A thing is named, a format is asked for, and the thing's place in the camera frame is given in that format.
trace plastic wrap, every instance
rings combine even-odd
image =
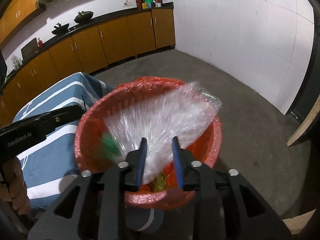
[[[163,94],[185,83],[178,79],[140,77],[116,87],[96,102],[81,118],[75,136],[75,157],[80,171],[102,172],[112,166],[109,160],[97,158],[95,145],[101,142],[105,132],[104,118],[120,111],[132,103]],[[218,116],[207,130],[187,149],[195,159],[213,167],[220,153],[222,142],[221,122]],[[125,192],[125,204],[140,208],[171,210],[180,208],[194,197],[194,192],[183,192],[177,186],[173,164],[167,165],[163,173],[171,187],[162,192],[151,192],[143,185],[138,192]]]
[[[173,160],[172,138],[182,148],[196,141],[214,120],[221,102],[193,82],[159,96],[135,103],[105,119],[106,127],[125,160],[148,142],[143,184],[152,182]]]

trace red bag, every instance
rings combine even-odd
[[[102,172],[112,164],[95,154],[105,132],[104,118],[128,107],[136,101],[142,101],[154,95],[160,95],[185,83],[177,79],[159,77],[141,77],[136,81],[121,84],[112,92],[96,102],[81,118],[75,137],[75,156],[81,171]],[[192,145],[188,147],[197,160],[211,168],[215,164],[222,141],[221,123],[218,117]],[[151,192],[143,185],[138,192],[125,192],[125,204],[140,208],[170,210],[183,206],[194,197],[194,192],[183,192],[177,186],[173,164],[167,165],[163,173],[167,184],[172,187],[162,192]]]

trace electrical outlet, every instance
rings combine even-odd
[[[132,6],[132,2],[128,2],[128,4],[123,4],[123,7]]]

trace striped fabric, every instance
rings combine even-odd
[[[89,109],[111,91],[105,83],[76,73],[34,98],[13,121],[74,104]],[[46,210],[79,174],[73,146],[77,124],[75,121],[57,128],[44,142],[18,155],[34,214]]]

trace concrete floor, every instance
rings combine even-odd
[[[319,196],[319,155],[307,139],[286,146],[299,126],[291,115],[283,116],[258,93],[218,68],[174,49],[125,62],[95,77],[115,87],[140,76],[199,81],[223,103],[219,113],[223,142],[215,169],[238,169],[282,219],[314,208]],[[175,223],[174,230],[167,229],[178,215],[183,221]],[[170,231],[175,236],[180,232],[175,239],[190,236],[186,228],[192,226],[191,204],[165,217],[172,217],[161,227],[168,238]]]

